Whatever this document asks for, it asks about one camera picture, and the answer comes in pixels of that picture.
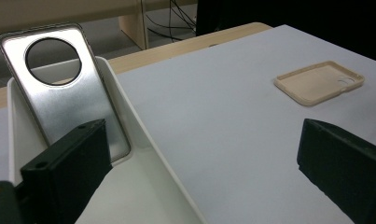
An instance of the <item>phone case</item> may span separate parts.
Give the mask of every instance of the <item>phone case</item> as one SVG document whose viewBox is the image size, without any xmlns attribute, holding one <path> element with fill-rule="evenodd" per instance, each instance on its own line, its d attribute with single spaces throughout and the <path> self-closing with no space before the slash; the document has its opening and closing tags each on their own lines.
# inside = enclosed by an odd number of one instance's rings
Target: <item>phone case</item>
<svg viewBox="0 0 376 224">
<path fill-rule="evenodd" d="M 365 78 L 335 62 L 313 64 L 277 77 L 274 85 L 301 105 L 317 105 L 362 86 Z"/>
</svg>

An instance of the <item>white table surface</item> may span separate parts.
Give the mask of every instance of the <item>white table surface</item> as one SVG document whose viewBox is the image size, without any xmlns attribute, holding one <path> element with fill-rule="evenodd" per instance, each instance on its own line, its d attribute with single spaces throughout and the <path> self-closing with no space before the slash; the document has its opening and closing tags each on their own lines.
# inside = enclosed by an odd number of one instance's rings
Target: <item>white table surface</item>
<svg viewBox="0 0 376 224">
<path fill-rule="evenodd" d="M 335 61 L 364 85 L 297 104 L 279 75 Z M 288 26 L 118 76 L 140 119 L 209 223 L 352 223 L 296 162 L 305 118 L 376 145 L 376 62 Z"/>
</svg>

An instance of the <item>white plastic holder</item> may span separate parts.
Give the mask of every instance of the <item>white plastic holder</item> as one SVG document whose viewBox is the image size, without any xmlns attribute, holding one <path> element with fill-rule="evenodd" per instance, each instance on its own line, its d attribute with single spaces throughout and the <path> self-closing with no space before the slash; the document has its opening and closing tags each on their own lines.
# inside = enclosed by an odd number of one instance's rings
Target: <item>white plastic holder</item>
<svg viewBox="0 0 376 224">
<path fill-rule="evenodd" d="M 138 118 L 104 58 L 96 57 L 132 151 L 91 197 L 77 223 L 207 223 Z M 68 74 L 75 61 L 37 68 L 38 74 Z M 16 81 L 7 83 L 9 180 L 21 182 L 20 168 L 47 148 Z"/>
</svg>

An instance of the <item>dark background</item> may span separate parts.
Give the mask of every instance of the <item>dark background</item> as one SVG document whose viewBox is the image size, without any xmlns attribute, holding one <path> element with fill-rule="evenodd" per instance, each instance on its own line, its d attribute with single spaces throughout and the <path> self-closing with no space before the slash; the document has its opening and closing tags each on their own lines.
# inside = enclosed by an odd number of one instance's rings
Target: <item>dark background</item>
<svg viewBox="0 0 376 224">
<path fill-rule="evenodd" d="M 258 21 L 289 25 L 376 60 L 376 2 L 198 0 L 197 35 Z"/>
</svg>

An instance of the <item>silver metal panel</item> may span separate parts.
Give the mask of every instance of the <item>silver metal panel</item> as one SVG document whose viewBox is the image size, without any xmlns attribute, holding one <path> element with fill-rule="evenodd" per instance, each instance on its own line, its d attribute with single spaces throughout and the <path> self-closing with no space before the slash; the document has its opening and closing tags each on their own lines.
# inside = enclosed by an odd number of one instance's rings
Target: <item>silver metal panel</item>
<svg viewBox="0 0 376 224">
<path fill-rule="evenodd" d="M 81 68 L 72 81 L 63 85 L 44 83 L 28 69 L 28 49 L 46 38 L 64 41 L 77 51 Z M 0 48 L 49 145 L 77 125 L 105 119 L 112 160 L 130 152 L 129 142 L 79 25 L 54 25 L 0 35 Z"/>
</svg>

